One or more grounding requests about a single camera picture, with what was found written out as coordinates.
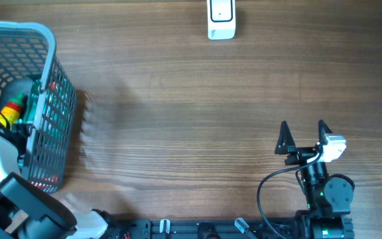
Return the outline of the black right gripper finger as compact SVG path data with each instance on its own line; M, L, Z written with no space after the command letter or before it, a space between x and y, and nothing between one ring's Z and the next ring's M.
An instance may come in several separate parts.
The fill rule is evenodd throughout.
M277 145L275 147L276 155L288 155L296 152L296 145L292 134L290 132L288 123L286 121L281 122L281 128Z
M332 133L332 130L327 126L324 120L321 119L318 122L318 136L319 136L319 142L321 144L325 143L324 136L329 133Z

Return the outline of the red yellow sauce bottle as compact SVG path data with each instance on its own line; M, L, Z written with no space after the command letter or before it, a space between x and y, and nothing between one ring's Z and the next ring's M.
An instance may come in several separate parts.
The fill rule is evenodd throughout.
M0 123L10 128L21 116L22 109L24 107L23 99L24 93L20 93L17 96L11 98L0 111Z

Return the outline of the green 3M gloves packet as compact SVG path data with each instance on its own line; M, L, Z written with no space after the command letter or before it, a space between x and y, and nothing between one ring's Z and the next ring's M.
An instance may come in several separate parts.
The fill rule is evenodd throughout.
M29 91L26 92L27 98L24 100L25 106L17 123L33 123L36 115L38 98L41 87L41 74L29 74L23 80L23 84L29 86Z

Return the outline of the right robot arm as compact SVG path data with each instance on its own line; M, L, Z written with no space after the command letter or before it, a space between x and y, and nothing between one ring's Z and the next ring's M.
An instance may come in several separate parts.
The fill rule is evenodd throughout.
M275 154L286 155L285 165L299 168L299 182L307 209L296 212L290 230L281 230L286 238L355 237L351 202L354 182L341 174L330 175L326 164L338 159L346 149L343 135L333 133L322 120L318 122L319 139L313 147L297 147L286 121L281 123Z

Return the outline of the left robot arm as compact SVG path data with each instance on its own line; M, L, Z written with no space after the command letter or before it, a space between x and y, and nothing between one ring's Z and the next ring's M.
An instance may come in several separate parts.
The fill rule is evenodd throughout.
M15 173L0 182L0 238L104 238L102 212L73 213Z

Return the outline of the white barcode scanner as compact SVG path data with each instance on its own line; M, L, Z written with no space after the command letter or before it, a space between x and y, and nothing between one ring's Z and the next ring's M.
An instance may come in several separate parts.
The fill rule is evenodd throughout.
M235 0L207 0L208 38L229 40L235 36Z

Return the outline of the grey plastic mesh basket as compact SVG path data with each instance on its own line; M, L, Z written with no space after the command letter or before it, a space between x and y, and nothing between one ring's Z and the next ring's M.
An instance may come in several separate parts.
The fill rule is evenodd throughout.
M0 111L20 93L26 100L29 86L23 80L29 74L41 74L41 87L34 122L19 123L31 130L21 141L19 167L26 180L55 193L64 179L76 91L56 57L56 39L48 27L0 21Z

